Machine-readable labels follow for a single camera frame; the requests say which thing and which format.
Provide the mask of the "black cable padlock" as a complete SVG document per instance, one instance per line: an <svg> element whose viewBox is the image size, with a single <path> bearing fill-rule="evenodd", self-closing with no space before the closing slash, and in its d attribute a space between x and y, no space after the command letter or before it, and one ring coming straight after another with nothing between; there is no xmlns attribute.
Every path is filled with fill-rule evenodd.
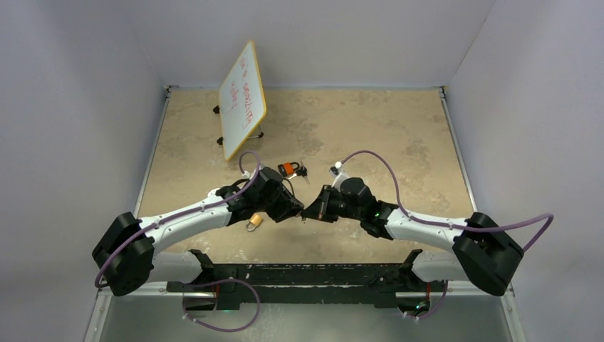
<svg viewBox="0 0 604 342"><path fill-rule="evenodd" d="M288 179L288 178L283 178L282 179L283 182L286 182L289 186L289 192L291 193L292 198L296 198L296 193L295 193L295 189L294 186L292 184L292 182Z"/></svg>

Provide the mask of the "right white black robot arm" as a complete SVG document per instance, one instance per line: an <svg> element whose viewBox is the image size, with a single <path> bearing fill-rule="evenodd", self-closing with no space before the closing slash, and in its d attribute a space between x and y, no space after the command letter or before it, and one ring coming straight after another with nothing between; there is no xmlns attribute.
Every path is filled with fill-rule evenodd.
<svg viewBox="0 0 604 342"><path fill-rule="evenodd" d="M502 296L524 257L519 244L485 214L475 212L468 219L404 214L396 204L376 199L358 177L344 180L339 187L324 186L301 216L330 223L353 219L372 237L441 249L440 254L421 252L402 267L400 281L410 290L428 281L461 280Z"/></svg>

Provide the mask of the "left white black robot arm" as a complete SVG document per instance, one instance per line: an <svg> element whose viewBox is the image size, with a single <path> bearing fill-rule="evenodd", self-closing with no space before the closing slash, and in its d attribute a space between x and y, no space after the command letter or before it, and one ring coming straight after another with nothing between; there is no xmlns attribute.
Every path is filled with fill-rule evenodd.
<svg viewBox="0 0 604 342"><path fill-rule="evenodd" d="M282 176L263 167L248 179L211 190L207 197L172 212L137 218L119 214L92 251L99 268L95 286L125 296L152 281L179 281L194 291L212 284L212 272L201 264L178 272L160 267L167 248L203 232L228 227L265 213L275 223L298 216L304 204L283 184Z"/></svg>

